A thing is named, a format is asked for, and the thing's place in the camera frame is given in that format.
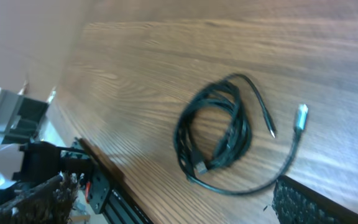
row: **black cable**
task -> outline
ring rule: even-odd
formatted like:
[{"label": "black cable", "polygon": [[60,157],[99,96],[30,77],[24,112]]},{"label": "black cable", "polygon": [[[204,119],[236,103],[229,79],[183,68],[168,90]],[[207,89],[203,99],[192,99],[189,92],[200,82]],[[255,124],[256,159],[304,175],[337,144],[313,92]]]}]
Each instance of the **black cable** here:
[{"label": "black cable", "polygon": [[[284,174],[288,170],[295,156],[301,133],[305,127],[307,106],[304,105],[306,111],[302,114],[303,122],[297,122],[297,124],[301,125],[302,128],[300,129],[298,126],[295,127],[291,151],[285,159],[285,162],[279,172],[277,172],[272,179],[258,187],[243,191],[231,191],[213,187],[212,185],[199,180],[199,178],[196,177],[194,169],[202,174],[208,170],[230,166],[234,161],[240,159],[241,156],[247,152],[252,139],[250,123],[246,115],[244,104],[241,100],[239,89],[237,86],[229,82],[230,79],[235,77],[244,79],[253,89],[262,108],[267,128],[271,135],[275,138],[276,130],[273,119],[265,107],[258,89],[247,76],[235,73],[227,76],[217,83],[209,84],[196,94],[179,118],[175,132],[173,133],[173,145],[177,152],[179,166],[189,181],[197,183],[206,189],[220,194],[249,195],[266,189],[272,185],[280,175]],[[230,100],[228,97],[220,94],[219,92],[231,95],[233,100]],[[229,126],[226,129],[224,136],[219,140],[210,161],[206,161],[204,159],[201,151],[196,146],[190,130],[190,126],[195,118],[196,112],[205,107],[219,108],[231,115]]]}]

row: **usb connector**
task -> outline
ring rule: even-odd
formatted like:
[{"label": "usb connector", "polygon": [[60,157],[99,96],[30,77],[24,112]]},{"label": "usb connector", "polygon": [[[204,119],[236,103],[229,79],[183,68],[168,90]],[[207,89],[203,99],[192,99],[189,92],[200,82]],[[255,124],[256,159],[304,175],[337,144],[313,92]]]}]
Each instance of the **usb connector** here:
[{"label": "usb connector", "polygon": [[191,161],[196,168],[197,173],[205,174],[208,171],[205,165],[205,158],[199,150],[194,148],[191,150]]},{"label": "usb connector", "polygon": [[299,105],[298,111],[296,112],[295,123],[293,127],[295,132],[305,130],[306,120],[308,118],[308,110],[309,108],[306,105]]},{"label": "usb connector", "polygon": [[208,171],[204,161],[196,164],[196,170],[199,174],[205,174]]}]

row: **coiled cable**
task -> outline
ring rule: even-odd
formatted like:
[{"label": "coiled cable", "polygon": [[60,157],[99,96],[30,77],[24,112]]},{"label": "coiled cable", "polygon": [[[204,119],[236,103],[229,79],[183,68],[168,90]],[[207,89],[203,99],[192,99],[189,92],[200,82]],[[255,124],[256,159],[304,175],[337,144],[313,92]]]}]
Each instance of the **coiled cable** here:
[{"label": "coiled cable", "polygon": [[[245,80],[253,89],[260,103],[266,126],[271,135],[275,138],[276,129],[273,119],[268,112],[258,89],[247,76],[233,73],[216,83],[209,84],[196,94],[192,101],[183,110],[178,120],[175,132],[173,133],[173,145],[177,153],[179,166],[190,182],[197,183],[200,186],[219,194],[249,195],[266,189],[272,185],[280,175],[284,174],[288,170],[295,156],[301,133],[305,128],[308,111],[307,106],[304,105],[306,108],[304,109],[306,110],[305,113],[298,113],[296,120],[296,124],[298,126],[294,127],[295,133],[291,151],[280,170],[272,179],[258,187],[242,191],[231,191],[213,187],[212,185],[199,180],[194,172],[194,169],[196,169],[198,173],[203,174],[208,170],[230,166],[234,161],[240,159],[241,156],[247,152],[252,140],[252,130],[246,115],[244,104],[241,100],[240,91],[237,86],[229,81],[236,77]],[[221,93],[231,95],[233,100],[230,100]],[[229,126],[226,129],[224,136],[217,143],[210,161],[205,160],[201,151],[197,148],[190,129],[197,111],[205,107],[219,108],[231,115]],[[299,122],[299,119],[301,119],[299,118],[300,116],[303,116],[304,118],[301,122]]]}]

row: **black plastic part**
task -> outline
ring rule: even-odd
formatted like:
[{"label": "black plastic part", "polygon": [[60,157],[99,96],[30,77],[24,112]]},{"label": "black plastic part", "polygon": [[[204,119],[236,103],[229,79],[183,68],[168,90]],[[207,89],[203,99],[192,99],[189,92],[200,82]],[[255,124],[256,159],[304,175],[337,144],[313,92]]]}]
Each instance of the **black plastic part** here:
[{"label": "black plastic part", "polygon": [[281,224],[358,224],[358,214],[287,176],[277,180],[272,207]]},{"label": "black plastic part", "polygon": [[24,152],[21,171],[12,179],[34,182],[37,185],[56,176],[60,171],[60,149],[47,142],[28,143],[20,147]]},{"label": "black plastic part", "polygon": [[69,174],[84,175],[88,180],[93,170],[93,163],[90,159],[60,158],[60,170]]},{"label": "black plastic part", "polygon": [[39,124],[47,110],[48,103],[23,97],[20,108],[15,114],[20,116],[20,120],[18,120],[14,129],[9,128],[9,132],[5,134],[2,144],[30,143],[31,138],[39,133]]},{"label": "black plastic part", "polygon": [[83,149],[97,163],[91,175],[88,195],[89,204],[96,214],[102,213],[110,224],[153,223],[91,149],[80,139],[75,139],[73,146]]}]

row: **cable plug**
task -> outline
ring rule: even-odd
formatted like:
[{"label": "cable plug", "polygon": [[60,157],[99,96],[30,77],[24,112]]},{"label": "cable plug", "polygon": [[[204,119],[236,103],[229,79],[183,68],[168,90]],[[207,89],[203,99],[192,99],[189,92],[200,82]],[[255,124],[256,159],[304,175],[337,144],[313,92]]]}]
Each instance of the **cable plug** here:
[{"label": "cable plug", "polygon": [[205,165],[205,158],[199,150],[194,148],[191,150],[191,162],[195,165],[199,174],[205,174],[208,171]]},{"label": "cable plug", "polygon": [[299,105],[298,111],[295,115],[295,123],[293,127],[296,133],[301,133],[305,130],[306,120],[308,118],[308,110],[309,108],[305,104]]},{"label": "cable plug", "polygon": [[268,131],[270,131],[270,134],[273,136],[273,138],[276,138],[276,126],[274,125],[273,118],[267,109],[265,109],[264,118]]}]

